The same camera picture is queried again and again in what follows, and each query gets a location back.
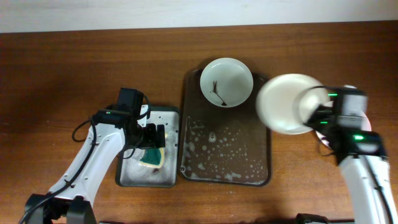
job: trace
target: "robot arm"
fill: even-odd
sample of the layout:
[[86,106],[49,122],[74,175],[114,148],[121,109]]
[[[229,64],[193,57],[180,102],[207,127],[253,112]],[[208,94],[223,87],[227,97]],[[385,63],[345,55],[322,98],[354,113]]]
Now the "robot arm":
[[348,156],[339,168],[354,205],[355,223],[398,223],[387,161],[378,156]]
[[[98,187],[113,159],[123,149],[125,142],[123,129],[115,128],[112,124],[99,123],[96,125],[96,132],[97,144],[90,156],[90,160],[72,186],[57,195],[56,198],[73,200],[76,196],[81,196],[86,201],[89,201],[91,206],[94,205]],[[75,175],[90,150],[92,139],[93,128],[90,127],[83,147],[66,173],[50,188],[49,192],[52,193],[61,189],[65,185],[65,181],[69,181]]]
[[355,88],[332,90],[333,107],[320,105],[305,125],[326,136],[349,189],[355,223],[398,223],[381,137],[361,130],[367,96]]
[[30,196],[20,223],[49,224],[61,215],[68,223],[96,223],[95,195],[115,156],[136,147],[165,146],[164,125],[146,124],[150,106],[148,100],[148,107],[142,105],[143,98],[147,100],[137,90],[122,88],[116,105],[99,110],[90,119],[87,139],[66,173],[47,195]]

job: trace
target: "sponge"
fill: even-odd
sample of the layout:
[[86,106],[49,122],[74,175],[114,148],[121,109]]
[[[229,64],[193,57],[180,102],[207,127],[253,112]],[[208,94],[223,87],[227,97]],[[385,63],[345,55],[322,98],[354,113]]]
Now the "sponge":
[[140,165],[152,168],[161,168],[164,163],[164,148],[147,149],[139,160]]

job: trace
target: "wood grain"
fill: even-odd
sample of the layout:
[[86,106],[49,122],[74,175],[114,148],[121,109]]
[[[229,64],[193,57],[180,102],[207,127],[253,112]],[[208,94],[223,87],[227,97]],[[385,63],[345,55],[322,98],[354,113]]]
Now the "wood grain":
[[[114,103],[121,87],[181,106],[184,76],[219,57],[270,78],[304,73],[366,91],[398,198],[397,40],[397,21],[1,34],[0,223],[15,223],[29,196],[58,180],[81,146],[73,128]],[[94,211],[97,220],[127,223],[266,222],[299,212],[353,218],[340,171],[316,142],[310,133],[273,133],[273,178],[262,188],[181,177],[171,189],[122,188],[114,160]]]

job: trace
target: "white bowl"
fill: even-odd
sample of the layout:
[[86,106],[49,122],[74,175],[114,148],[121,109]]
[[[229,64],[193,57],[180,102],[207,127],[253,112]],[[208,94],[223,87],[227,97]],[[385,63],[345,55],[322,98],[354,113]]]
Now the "white bowl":
[[219,58],[210,62],[201,73],[200,88],[210,103],[230,108],[249,98],[253,76],[242,62],[233,58]]
[[308,91],[301,99],[297,108],[294,100],[302,91],[322,84],[301,74],[279,75],[269,80],[259,91],[256,109],[260,120],[273,131],[281,134],[302,134],[312,129],[297,120],[295,113],[303,121],[309,119],[319,104],[329,101],[328,92],[317,88]]

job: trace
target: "metal tray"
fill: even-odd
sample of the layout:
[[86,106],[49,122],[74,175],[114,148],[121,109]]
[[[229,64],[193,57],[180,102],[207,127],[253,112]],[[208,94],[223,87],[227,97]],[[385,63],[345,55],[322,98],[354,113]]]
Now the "metal tray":
[[[141,165],[139,160],[144,156],[145,150],[136,149],[130,159],[119,156],[116,169],[116,183],[121,187],[173,187],[177,177],[177,155],[180,113],[176,107],[153,106],[150,118],[146,123],[164,124],[165,148],[164,163],[156,169]],[[124,153],[130,155],[132,149]]]
[[187,180],[266,185],[271,179],[271,131],[256,113],[256,96],[267,81],[253,73],[250,97],[221,108],[200,90],[201,70],[185,83],[178,171]]

